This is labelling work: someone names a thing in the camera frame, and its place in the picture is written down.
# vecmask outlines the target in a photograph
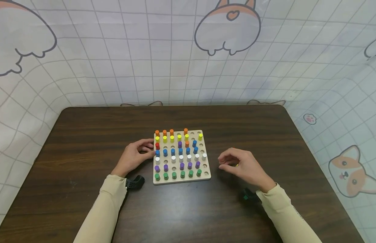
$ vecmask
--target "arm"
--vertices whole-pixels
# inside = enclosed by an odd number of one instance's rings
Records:
[[[124,150],[116,167],[104,180],[99,195],[76,235],[74,243],[111,242],[123,200],[126,196],[127,173],[146,159],[154,156],[153,139],[130,143]]]
[[[219,169],[260,188],[257,195],[284,243],[321,243],[285,191],[265,173],[251,152],[229,148],[218,159]]]

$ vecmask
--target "cartoon corgi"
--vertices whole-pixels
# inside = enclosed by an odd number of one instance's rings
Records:
[[[352,145],[328,163],[328,169],[339,192],[345,197],[359,193],[376,194],[376,179],[359,163],[359,148]]]
[[[222,49],[232,56],[249,48],[261,31],[261,20],[254,8],[255,0],[247,0],[245,4],[220,0],[195,30],[198,48],[210,56]]]
[[[365,48],[364,55],[368,58],[368,60],[376,56],[376,39]]]
[[[0,0],[0,76],[22,72],[22,57],[45,57],[57,38],[47,23],[29,8]]]

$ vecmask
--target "fabric backdrop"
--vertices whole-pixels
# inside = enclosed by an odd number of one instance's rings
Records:
[[[0,224],[64,108],[250,99],[376,243],[376,0],[0,0]]]

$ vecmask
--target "wood grain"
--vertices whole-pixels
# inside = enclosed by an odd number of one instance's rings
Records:
[[[281,242],[262,207],[239,197],[247,185],[219,171],[216,158],[231,146],[252,151],[324,243],[363,242],[286,110],[262,105],[65,109],[0,227],[0,243],[72,242],[124,147],[170,128],[203,130],[212,178],[155,186],[146,161],[129,175],[146,182],[127,194],[113,242]]]

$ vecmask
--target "wooden peg board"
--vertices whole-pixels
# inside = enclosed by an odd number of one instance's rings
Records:
[[[185,148],[185,137],[184,137],[184,131],[174,131],[174,142],[170,142],[170,132],[167,132],[167,143],[163,142],[162,138],[162,130],[160,130],[160,161],[159,164],[156,164],[156,157],[153,158],[153,184],[159,185],[159,184],[169,184],[169,183],[177,183],[177,182],[191,182],[191,181],[202,181],[202,180],[209,180],[211,178],[211,172],[208,164],[208,157],[206,158],[205,161],[203,161],[203,154],[207,153],[206,150],[206,144],[204,142],[204,134],[202,130],[188,130],[188,135],[189,135],[189,142],[190,146],[189,148],[191,149],[190,155],[192,156],[191,162],[192,162],[192,169],[188,169],[188,161],[187,161],[187,154],[186,154],[186,148]],[[203,134],[203,138],[201,141],[199,141],[199,134]],[[182,148],[183,148],[183,156],[184,156],[184,169],[180,170],[180,162],[179,162],[179,149],[178,149],[178,138],[177,135],[181,135],[181,142],[182,142]],[[198,177],[196,175],[198,169],[195,168],[195,154],[193,153],[193,146],[192,142],[193,140],[197,141],[196,146],[198,147],[198,154],[199,154],[199,160],[200,161],[200,167],[199,169],[202,170],[201,176]],[[154,144],[156,144],[156,134],[154,133]],[[174,148],[176,151],[176,162],[172,163],[172,155],[171,155],[171,149]],[[168,155],[165,157],[163,156],[163,150],[167,149],[168,150]],[[168,179],[165,180],[163,174],[165,173],[164,171],[164,164],[168,165]],[[157,172],[155,171],[155,166],[160,167],[160,172],[158,173],[160,175],[160,180],[156,181],[155,174]],[[193,171],[193,177],[189,177],[188,173],[189,171]],[[180,177],[181,171],[185,172],[185,178]],[[176,172],[177,178],[173,179],[172,178],[172,173]]]

